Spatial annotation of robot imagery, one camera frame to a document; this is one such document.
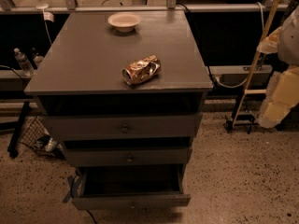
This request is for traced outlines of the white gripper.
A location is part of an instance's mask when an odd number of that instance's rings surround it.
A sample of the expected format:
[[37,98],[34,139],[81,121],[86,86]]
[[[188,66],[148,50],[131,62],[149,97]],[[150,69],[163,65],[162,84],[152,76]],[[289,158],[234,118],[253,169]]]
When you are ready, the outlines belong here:
[[291,66],[282,73],[275,72],[269,80],[265,94],[258,124],[270,129],[280,124],[291,109],[299,104],[299,67]]

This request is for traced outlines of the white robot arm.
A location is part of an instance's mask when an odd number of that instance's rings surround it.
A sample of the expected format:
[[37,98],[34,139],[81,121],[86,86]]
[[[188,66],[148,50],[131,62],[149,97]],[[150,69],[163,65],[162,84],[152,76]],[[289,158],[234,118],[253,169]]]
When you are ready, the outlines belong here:
[[299,104],[299,7],[257,47],[263,54],[276,53],[289,67],[271,76],[258,123],[264,128],[280,124]]

